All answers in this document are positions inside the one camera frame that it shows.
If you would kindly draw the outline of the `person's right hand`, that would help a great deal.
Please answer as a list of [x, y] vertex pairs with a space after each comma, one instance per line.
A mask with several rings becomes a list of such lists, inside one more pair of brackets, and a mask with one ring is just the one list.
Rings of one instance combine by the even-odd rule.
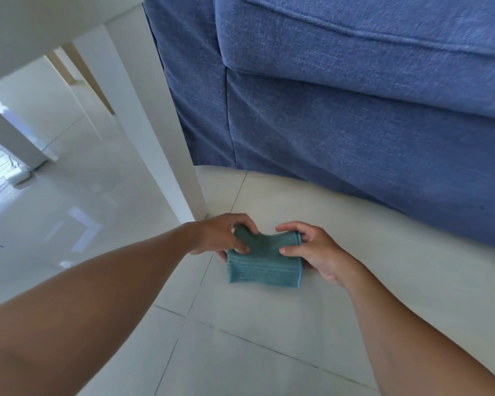
[[315, 268], [330, 283], [346, 286], [347, 280], [362, 265], [360, 261], [342, 249], [321, 227], [292, 221], [276, 226], [277, 232], [295, 231], [301, 235], [301, 243], [310, 249], [308, 257], [300, 257]]

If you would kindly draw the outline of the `person's left hand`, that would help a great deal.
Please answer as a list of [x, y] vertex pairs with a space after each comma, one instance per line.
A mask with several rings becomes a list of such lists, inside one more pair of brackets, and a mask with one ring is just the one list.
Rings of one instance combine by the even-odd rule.
[[255, 222], [245, 213], [225, 213], [209, 219], [185, 223], [181, 226], [181, 231], [190, 254], [213, 252], [226, 258], [226, 239], [236, 237], [234, 230], [237, 226], [245, 226], [251, 233], [260, 234]]

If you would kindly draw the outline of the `teal cloth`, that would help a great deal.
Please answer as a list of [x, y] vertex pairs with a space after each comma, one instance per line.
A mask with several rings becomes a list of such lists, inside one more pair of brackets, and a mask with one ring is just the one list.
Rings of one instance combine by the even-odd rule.
[[237, 226], [233, 232], [249, 253], [227, 251], [227, 276], [230, 284], [255, 282], [264, 285], [299, 288], [303, 276], [300, 257], [286, 257], [280, 249], [299, 246], [301, 234], [297, 231], [274, 235], [253, 234], [246, 226]]

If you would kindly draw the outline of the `person's right forearm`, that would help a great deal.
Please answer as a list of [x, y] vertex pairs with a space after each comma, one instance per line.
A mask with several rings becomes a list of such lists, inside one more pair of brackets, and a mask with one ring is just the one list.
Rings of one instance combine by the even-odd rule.
[[495, 375], [354, 258], [338, 263], [382, 396], [495, 396]]

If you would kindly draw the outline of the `person's left forearm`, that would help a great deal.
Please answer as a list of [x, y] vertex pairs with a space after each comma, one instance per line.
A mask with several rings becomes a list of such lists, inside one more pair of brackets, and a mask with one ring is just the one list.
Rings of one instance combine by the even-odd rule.
[[76, 396], [197, 247], [202, 223], [99, 255], [0, 304], [0, 396]]

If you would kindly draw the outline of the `blue fabric sofa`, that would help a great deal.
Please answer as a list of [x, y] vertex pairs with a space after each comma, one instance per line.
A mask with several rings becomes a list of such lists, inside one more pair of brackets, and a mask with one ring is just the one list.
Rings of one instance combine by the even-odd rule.
[[214, 0], [144, 0], [194, 165], [303, 179], [495, 247], [495, 119], [227, 67]]

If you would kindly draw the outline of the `white table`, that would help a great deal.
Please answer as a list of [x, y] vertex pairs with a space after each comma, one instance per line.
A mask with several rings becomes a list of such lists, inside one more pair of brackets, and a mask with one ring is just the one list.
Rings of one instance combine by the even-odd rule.
[[180, 223], [207, 206], [143, 0], [0, 0], [0, 79], [71, 42]]

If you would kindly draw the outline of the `blue sofa seat cushion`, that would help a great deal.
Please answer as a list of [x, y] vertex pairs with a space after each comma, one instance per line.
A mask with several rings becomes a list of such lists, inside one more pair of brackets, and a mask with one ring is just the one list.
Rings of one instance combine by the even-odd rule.
[[495, 0], [214, 0], [224, 64], [495, 119]]

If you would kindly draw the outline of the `white pillar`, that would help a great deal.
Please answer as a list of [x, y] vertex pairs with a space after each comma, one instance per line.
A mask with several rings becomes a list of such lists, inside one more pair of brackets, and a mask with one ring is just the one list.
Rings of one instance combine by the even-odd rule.
[[41, 151], [28, 134], [30, 128], [0, 101], [0, 150], [31, 171], [55, 161]]

